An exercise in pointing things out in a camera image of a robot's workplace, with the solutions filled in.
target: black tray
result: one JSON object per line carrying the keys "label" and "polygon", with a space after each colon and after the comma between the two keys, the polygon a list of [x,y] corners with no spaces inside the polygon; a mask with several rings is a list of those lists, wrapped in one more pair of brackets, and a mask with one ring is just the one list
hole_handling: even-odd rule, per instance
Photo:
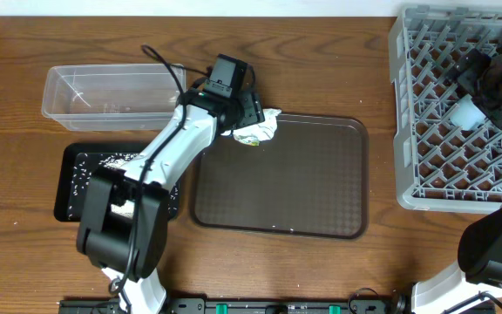
{"label": "black tray", "polygon": [[[87,182],[101,161],[130,159],[140,153],[148,143],[74,143],[63,153],[58,194],[53,215],[60,222],[79,222],[85,204]],[[168,211],[175,217],[180,205],[180,185],[176,183],[170,193]]]}
{"label": "black tray", "polygon": [[354,239],[368,224],[368,134],[355,119],[282,114],[272,140],[219,138],[201,155],[202,226]]}

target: wood grain surface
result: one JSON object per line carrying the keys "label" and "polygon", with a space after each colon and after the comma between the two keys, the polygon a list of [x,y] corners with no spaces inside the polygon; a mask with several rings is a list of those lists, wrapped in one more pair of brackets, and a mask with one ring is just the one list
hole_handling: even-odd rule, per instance
{"label": "wood grain surface", "polygon": [[[66,297],[107,297],[75,249],[76,223],[53,218],[64,149],[81,140],[150,140],[154,132],[74,133],[40,114],[54,65],[149,63],[139,45],[205,68],[225,53],[255,68],[262,102],[286,113],[361,120],[370,135],[370,225],[356,241],[169,224],[160,279],[218,298],[345,299],[389,295],[452,263],[479,215],[409,211],[396,201],[393,18],[0,17],[0,312],[56,313]],[[186,175],[186,186],[194,169]]]}

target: dish rack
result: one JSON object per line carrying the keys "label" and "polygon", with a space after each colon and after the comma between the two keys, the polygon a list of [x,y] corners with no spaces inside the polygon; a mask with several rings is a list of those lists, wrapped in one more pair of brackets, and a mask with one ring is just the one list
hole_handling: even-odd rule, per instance
{"label": "dish rack", "polygon": [[389,35],[394,158],[404,208],[489,214],[502,202],[502,130],[450,122],[465,92],[445,78],[471,49],[497,55],[502,10],[408,6]]}

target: brown tray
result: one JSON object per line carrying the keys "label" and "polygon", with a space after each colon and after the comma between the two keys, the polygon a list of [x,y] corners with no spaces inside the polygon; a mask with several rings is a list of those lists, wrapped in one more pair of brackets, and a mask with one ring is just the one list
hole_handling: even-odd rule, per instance
{"label": "brown tray", "polygon": [[361,122],[283,114],[258,147],[219,138],[203,152],[191,215],[212,228],[355,239],[368,185]]}

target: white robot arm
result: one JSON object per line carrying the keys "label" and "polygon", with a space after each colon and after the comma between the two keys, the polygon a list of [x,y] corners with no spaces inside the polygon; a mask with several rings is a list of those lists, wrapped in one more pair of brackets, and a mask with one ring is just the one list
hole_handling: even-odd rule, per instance
{"label": "white robot arm", "polygon": [[[120,169],[99,167],[91,177],[77,248],[112,280],[110,291],[119,293],[124,311],[156,314],[166,300],[156,265],[177,180],[218,135],[264,121],[252,66],[219,55],[202,82],[202,90],[180,91],[172,119],[136,158]],[[133,212],[119,215],[112,205]]]}

